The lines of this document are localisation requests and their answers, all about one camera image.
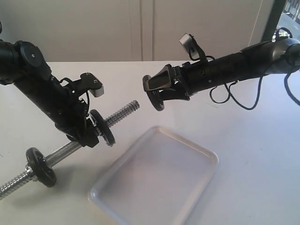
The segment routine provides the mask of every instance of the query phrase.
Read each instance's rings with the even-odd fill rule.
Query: white tray
[[[214,152],[153,127],[94,184],[89,199],[118,224],[184,224],[218,162]]]

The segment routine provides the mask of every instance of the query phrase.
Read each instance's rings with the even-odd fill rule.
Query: table surface
[[[54,167],[53,188],[30,182],[0,202],[0,223],[11,225],[111,224],[88,201],[93,183],[147,129],[165,126],[217,153],[216,173],[193,210],[188,224],[300,224],[300,107],[286,94],[284,75],[262,82],[261,99],[253,111],[233,101],[217,105],[208,91],[191,101],[170,101],[157,112],[143,92],[142,77],[165,64],[180,62],[56,62],[53,75],[75,80],[91,72],[104,84],[105,94],[91,98],[107,117],[136,99],[141,109],[112,128],[116,144],[104,141],[82,148]],[[290,78],[300,98],[299,72]],[[255,100],[258,80],[240,82],[233,94],[247,106]],[[223,87],[215,98],[226,97]],[[53,123],[13,85],[0,87],[0,183],[24,170],[25,151],[37,147],[45,155],[68,142]]]

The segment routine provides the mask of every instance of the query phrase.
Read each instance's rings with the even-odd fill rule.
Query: cabinet door
[[[47,61],[141,60],[139,0],[1,1],[0,38],[27,40]]]
[[[141,0],[144,60],[187,60],[179,43],[195,36],[221,57],[260,42],[273,0]]]

